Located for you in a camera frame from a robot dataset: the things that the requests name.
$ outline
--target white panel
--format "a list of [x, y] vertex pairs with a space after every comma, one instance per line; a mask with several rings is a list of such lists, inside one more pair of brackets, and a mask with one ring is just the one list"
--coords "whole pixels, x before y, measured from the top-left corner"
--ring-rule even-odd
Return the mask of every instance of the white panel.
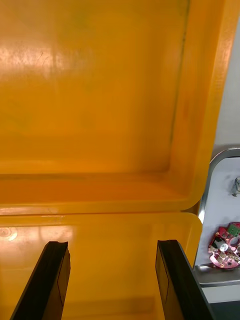
[[240, 146], [240, 19], [224, 87], [214, 149], [233, 145]]

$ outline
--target electronic component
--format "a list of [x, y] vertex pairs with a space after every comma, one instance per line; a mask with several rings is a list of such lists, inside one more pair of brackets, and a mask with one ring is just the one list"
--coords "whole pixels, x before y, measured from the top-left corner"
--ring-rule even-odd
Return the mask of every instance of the electronic component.
[[208, 246], [211, 262], [221, 269], [240, 266], [240, 222], [220, 226]]

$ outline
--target red circuit board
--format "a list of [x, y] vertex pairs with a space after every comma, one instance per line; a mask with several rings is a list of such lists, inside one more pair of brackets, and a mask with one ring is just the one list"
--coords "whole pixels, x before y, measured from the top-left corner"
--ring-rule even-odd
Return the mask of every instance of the red circuit board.
[[221, 269], [240, 266], [240, 222], [231, 222], [227, 227], [220, 226], [214, 234], [208, 253], [211, 262]]

